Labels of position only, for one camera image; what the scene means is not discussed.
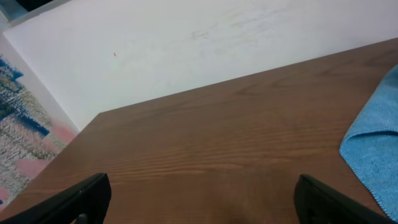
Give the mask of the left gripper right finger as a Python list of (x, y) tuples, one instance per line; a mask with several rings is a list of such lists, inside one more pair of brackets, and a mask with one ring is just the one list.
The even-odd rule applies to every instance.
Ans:
[(301, 224), (396, 224), (310, 175), (300, 175), (294, 205)]

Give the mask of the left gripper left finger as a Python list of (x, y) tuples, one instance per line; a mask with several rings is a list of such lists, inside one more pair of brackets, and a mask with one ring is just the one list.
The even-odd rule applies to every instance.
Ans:
[(108, 175), (97, 173), (1, 224), (102, 224), (111, 200)]

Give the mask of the blue microfibre cloth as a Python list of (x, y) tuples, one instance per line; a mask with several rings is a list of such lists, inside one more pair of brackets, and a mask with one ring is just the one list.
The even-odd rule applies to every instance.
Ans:
[(397, 67), (347, 130), (339, 153), (383, 212), (397, 221)]

